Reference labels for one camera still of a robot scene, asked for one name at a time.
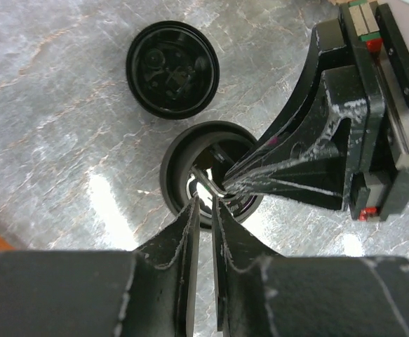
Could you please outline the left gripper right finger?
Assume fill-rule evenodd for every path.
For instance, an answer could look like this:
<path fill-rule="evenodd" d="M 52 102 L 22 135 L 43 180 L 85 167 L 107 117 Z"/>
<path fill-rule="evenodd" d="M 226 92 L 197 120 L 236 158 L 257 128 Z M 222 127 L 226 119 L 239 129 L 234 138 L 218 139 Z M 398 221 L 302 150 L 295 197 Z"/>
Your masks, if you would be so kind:
<path fill-rule="evenodd" d="M 212 210 L 217 328 L 225 336 L 409 336 L 409 260 L 285 257 Z"/>

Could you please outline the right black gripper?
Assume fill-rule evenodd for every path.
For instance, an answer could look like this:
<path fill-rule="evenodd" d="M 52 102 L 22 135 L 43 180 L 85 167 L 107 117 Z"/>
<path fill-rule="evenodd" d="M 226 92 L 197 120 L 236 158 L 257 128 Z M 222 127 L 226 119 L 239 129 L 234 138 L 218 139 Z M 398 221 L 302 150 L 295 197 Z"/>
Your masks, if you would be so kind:
<path fill-rule="evenodd" d="M 376 1 L 349 1 L 340 21 L 314 26 L 287 103 L 223 186 L 338 211 L 347 207 L 353 175 L 354 220 L 385 221 L 404 211 L 409 50 L 389 4 Z"/>

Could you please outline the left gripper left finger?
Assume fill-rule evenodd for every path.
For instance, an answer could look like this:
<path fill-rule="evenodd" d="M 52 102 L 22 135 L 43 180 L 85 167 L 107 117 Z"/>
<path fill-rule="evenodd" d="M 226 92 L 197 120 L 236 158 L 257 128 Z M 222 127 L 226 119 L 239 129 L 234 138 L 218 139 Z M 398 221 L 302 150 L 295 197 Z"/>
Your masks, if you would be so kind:
<path fill-rule="evenodd" d="M 0 336 L 192 336 L 199 201 L 133 251 L 0 252 Z"/>

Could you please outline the black plastic cup lid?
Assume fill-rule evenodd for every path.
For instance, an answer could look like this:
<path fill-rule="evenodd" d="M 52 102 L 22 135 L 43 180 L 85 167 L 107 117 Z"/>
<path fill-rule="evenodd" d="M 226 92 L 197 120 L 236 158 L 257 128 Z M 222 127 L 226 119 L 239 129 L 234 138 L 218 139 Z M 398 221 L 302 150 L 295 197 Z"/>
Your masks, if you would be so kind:
<path fill-rule="evenodd" d="M 248 130 L 228 121 L 208 121 L 183 131 L 168 147 L 159 174 L 161 193 L 172 214 L 176 216 L 197 194 L 201 228 L 209 230 L 213 195 L 217 193 L 237 221 L 250 217 L 262 197 L 226 194 L 222 182 L 255 143 Z"/>

